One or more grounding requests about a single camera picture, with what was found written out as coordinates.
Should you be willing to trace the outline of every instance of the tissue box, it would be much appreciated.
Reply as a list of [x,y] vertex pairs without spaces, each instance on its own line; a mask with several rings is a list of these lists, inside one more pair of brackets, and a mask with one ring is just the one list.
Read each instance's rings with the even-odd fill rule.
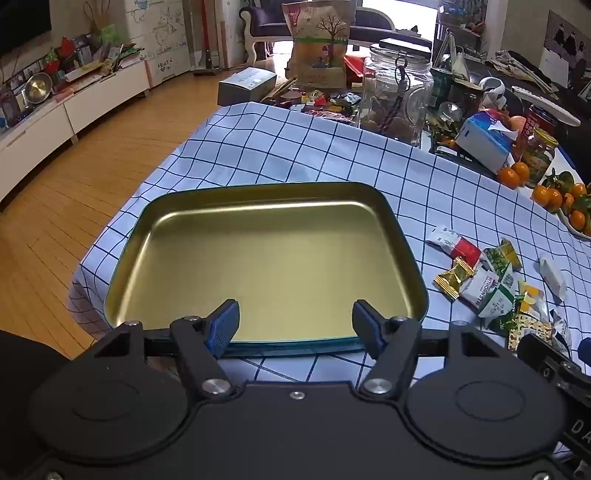
[[260,102],[275,87],[277,75],[269,70],[248,67],[219,83],[217,104],[235,105],[242,102]]
[[497,125],[498,121],[491,118],[488,113],[478,112],[464,122],[456,137],[457,145],[494,174],[499,173],[507,161],[513,145],[513,140],[502,133],[506,129],[502,125]]

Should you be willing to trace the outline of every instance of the white cabinet drawer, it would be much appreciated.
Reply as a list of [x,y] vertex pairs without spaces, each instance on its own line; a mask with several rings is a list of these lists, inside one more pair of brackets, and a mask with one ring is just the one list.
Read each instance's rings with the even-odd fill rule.
[[149,88],[148,74],[142,61],[76,94],[66,102],[66,112],[74,133]]
[[24,129],[0,151],[0,200],[72,135],[74,132],[63,105]]

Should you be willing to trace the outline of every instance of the gray box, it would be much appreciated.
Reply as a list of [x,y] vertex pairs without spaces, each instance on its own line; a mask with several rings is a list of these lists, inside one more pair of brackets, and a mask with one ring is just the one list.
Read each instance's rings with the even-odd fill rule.
[[248,67],[220,81],[217,89],[217,104],[228,106],[243,102],[260,102],[275,88],[276,81],[277,74],[269,70]]

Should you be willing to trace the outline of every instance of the candy wrapper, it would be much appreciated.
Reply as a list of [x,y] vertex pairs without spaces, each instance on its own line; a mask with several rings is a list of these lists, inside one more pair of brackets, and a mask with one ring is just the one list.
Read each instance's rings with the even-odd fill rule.
[[438,226],[426,240],[441,247],[452,258],[463,258],[472,268],[475,268],[480,261],[487,269],[494,271],[488,258],[478,247],[446,226]]
[[563,319],[556,310],[550,312],[552,319],[552,346],[564,356],[572,359],[570,348],[573,341],[570,338],[569,324]]
[[564,280],[562,272],[558,266],[556,266],[554,259],[548,254],[540,256],[540,274],[552,293],[560,300],[565,301],[566,281]]
[[460,289],[460,297],[480,309],[482,301],[496,284],[496,275],[478,268],[474,276],[467,280]]
[[507,345],[509,350],[515,352],[521,339],[529,333],[533,333],[542,340],[551,343],[552,327],[549,323],[534,320],[529,315],[522,313],[515,315],[515,323],[517,325],[516,328],[509,331],[509,341]]
[[480,304],[478,316],[484,319],[486,328],[489,328],[493,320],[513,312],[515,301],[514,285],[513,269],[509,263],[502,272],[498,286],[489,291]]
[[511,244],[506,238],[501,241],[501,244],[498,247],[485,248],[484,254],[499,275],[509,263],[511,264],[513,271],[522,268],[517,252],[513,248],[513,244]]
[[452,269],[435,276],[433,282],[446,297],[457,300],[460,296],[460,286],[473,275],[472,267],[463,258],[456,257],[453,259]]
[[534,320],[550,324],[548,305],[543,290],[519,280],[519,294],[524,296],[519,313],[525,313]]

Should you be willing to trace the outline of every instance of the gold candy wrapper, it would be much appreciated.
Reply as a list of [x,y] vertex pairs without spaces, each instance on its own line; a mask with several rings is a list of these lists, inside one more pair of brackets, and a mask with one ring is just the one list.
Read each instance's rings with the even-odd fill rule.
[[549,323],[540,322],[527,314],[518,313],[515,315],[515,324],[515,329],[509,331],[509,350],[515,352],[521,339],[529,333],[537,335],[550,344],[552,343],[552,325]]
[[474,269],[461,257],[453,259],[452,269],[437,275],[433,282],[450,300],[460,296],[460,285],[474,276]]

